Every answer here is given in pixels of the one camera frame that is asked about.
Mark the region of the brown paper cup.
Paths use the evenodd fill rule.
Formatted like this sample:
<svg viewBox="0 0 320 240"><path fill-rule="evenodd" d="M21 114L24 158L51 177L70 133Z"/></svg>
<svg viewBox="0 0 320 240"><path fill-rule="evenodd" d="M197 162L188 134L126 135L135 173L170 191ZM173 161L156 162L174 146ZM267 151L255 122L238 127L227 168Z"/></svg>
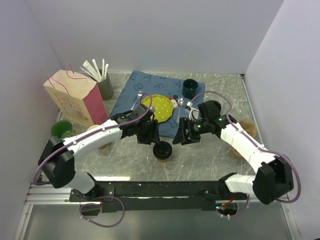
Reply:
<svg viewBox="0 0 320 240"><path fill-rule="evenodd" d="M161 158L161 157L156 157L156 160L159 161L160 163L166 163L169 161L169 157L168 158Z"/></svg>

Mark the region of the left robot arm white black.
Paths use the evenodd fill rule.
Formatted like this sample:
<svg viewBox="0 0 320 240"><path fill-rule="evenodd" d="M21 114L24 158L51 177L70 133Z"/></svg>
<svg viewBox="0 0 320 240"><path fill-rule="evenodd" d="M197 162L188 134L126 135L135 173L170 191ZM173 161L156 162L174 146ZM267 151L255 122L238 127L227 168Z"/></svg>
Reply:
<svg viewBox="0 0 320 240"><path fill-rule="evenodd" d="M63 140L51 137L38 161L42 171L56 189L70 187L81 192L87 201L99 195L96 180L75 170L75 162L99 147L135 135L139 144L160 143L155 108L140 104L135 110L118 113L102 125Z"/></svg>

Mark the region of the black plastic cup lid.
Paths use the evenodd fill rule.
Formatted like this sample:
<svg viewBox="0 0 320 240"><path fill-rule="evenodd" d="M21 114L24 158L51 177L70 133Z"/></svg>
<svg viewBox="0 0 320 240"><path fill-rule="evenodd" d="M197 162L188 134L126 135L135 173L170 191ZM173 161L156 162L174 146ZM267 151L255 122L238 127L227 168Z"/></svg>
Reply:
<svg viewBox="0 0 320 240"><path fill-rule="evenodd" d="M172 155L172 146L166 142L161 141L161 144L155 144L153 147L153 155L158 158L169 158Z"/></svg>

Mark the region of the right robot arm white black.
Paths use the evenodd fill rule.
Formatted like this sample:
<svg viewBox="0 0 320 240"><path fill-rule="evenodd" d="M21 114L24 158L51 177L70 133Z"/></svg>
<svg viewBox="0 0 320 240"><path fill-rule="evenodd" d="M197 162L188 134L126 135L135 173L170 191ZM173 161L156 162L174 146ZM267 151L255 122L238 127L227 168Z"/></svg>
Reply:
<svg viewBox="0 0 320 240"><path fill-rule="evenodd" d="M222 177L218 192L223 199L242 193L255 195L261 203L268 205L293 190L293 173L285 158L270 153L233 117L222 115L217 101L203 102L198 108L189 101L185 110L189 116L180 118L174 145L198 143L203 134L211 133L235 149L254 170L254 175L230 173Z"/></svg>

